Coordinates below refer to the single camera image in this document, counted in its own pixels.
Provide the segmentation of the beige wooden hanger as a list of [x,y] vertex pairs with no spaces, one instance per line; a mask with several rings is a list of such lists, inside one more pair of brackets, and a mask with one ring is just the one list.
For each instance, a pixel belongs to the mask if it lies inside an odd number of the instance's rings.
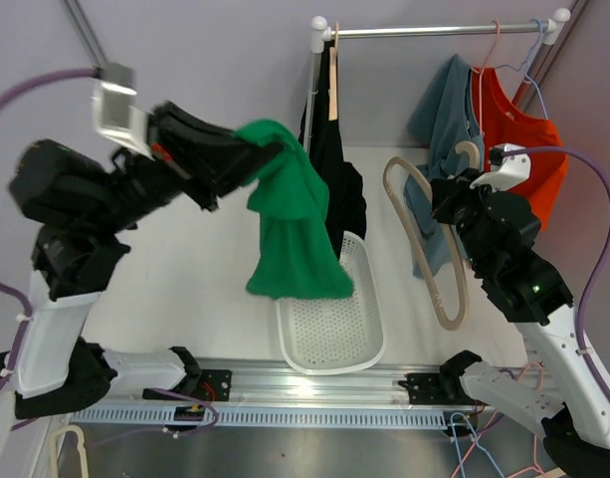
[[[444,330],[457,331],[466,321],[470,309],[465,257],[460,250],[452,226],[436,224],[430,230],[431,235],[424,230],[423,225],[428,224],[428,221],[425,220],[425,217],[428,216],[428,208],[409,208],[408,204],[402,200],[390,178],[394,166],[399,166],[410,176],[421,191],[418,195],[423,196],[428,205],[432,204],[434,198],[432,186],[420,168],[406,158],[393,156],[384,167],[383,188],[407,236],[415,266],[419,269],[420,278],[426,285],[435,317]],[[450,318],[446,312],[442,294],[435,279],[439,259],[442,259],[441,264],[445,263],[445,254],[450,258],[457,289],[458,311],[454,318]]]
[[329,87],[328,87],[328,120],[338,120],[338,75],[337,75],[337,53],[339,42],[339,23],[334,26],[331,46],[329,47]]

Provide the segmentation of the blue grey t shirt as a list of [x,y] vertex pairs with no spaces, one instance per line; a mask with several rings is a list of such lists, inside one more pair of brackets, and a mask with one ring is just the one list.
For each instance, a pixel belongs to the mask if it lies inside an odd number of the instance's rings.
[[[438,71],[412,114],[408,131],[421,144],[429,147],[427,162],[419,166],[429,181],[458,175],[469,167],[468,157],[456,153],[457,143],[469,140],[478,149],[484,148],[483,135],[473,108],[472,67],[462,57],[453,56]],[[431,228],[439,223],[432,217],[431,205],[418,195],[420,193],[409,176],[404,186],[405,202],[409,208],[428,208],[428,216],[425,217],[428,224],[423,228],[431,235]],[[445,263],[441,264],[442,259],[439,259],[438,272],[450,262],[447,254],[444,260]]]

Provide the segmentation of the orange t shirt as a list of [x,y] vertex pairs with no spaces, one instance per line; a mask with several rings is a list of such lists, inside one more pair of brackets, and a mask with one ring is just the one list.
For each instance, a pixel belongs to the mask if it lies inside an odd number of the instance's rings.
[[[560,146],[557,129],[549,119],[522,113],[505,94],[494,69],[472,72],[472,96],[476,119],[481,122],[486,149],[502,143],[531,148]],[[565,178],[568,159],[560,152],[535,153],[530,157],[529,179],[511,191],[525,197],[546,230]]]

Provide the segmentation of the black t shirt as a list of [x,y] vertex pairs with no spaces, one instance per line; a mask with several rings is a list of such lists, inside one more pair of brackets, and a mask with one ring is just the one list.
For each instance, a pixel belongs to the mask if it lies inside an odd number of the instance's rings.
[[345,161],[339,120],[329,116],[330,43],[324,44],[320,56],[317,94],[312,110],[309,159],[329,191],[325,227],[337,258],[340,257],[343,235],[351,232],[361,239],[366,236],[366,200],[363,178],[351,162]]

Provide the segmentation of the green t shirt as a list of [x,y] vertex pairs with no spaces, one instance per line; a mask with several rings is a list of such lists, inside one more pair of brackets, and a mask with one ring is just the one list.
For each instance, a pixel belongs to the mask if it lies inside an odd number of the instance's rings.
[[346,299],[354,286],[339,264],[325,220],[329,191],[298,139],[273,119],[257,119],[235,136],[256,146],[282,147],[252,175],[256,188],[247,209],[259,214],[258,264],[248,293],[273,300]]

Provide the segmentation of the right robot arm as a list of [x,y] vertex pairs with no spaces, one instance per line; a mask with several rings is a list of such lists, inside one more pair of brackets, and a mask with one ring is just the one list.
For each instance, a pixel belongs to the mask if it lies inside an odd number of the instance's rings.
[[468,169],[432,180],[433,217],[455,227],[489,301],[538,352],[559,395],[537,392],[469,351],[465,364],[440,376],[440,393],[503,413],[539,438],[571,477],[610,477],[610,404],[579,351],[572,295],[532,249],[540,222],[528,201],[475,185],[478,175]]

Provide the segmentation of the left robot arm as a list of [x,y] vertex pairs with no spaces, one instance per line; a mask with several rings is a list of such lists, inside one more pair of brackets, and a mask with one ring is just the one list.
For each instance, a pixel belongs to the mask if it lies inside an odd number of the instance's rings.
[[18,350],[14,413],[20,420],[77,412],[110,394],[194,396],[202,370],[185,347],[118,353],[83,338],[88,315],[129,252],[118,234],[179,195],[214,211],[283,151],[197,119],[173,103],[145,118],[145,150],[118,148],[112,170],[55,140],[30,144],[9,192],[40,224],[31,254],[31,316]]

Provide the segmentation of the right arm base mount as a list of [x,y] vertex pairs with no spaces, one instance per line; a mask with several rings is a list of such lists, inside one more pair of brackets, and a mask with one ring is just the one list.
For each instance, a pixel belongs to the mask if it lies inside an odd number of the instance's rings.
[[438,372],[411,372],[397,381],[412,405],[473,406],[480,402],[467,396],[453,377]]

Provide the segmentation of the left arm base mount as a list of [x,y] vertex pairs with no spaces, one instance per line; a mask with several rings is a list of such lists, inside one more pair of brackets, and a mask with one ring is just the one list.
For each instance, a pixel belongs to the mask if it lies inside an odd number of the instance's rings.
[[203,369],[199,378],[185,378],[170,391],[209,402],[228,402],[232,377],[229,369]]

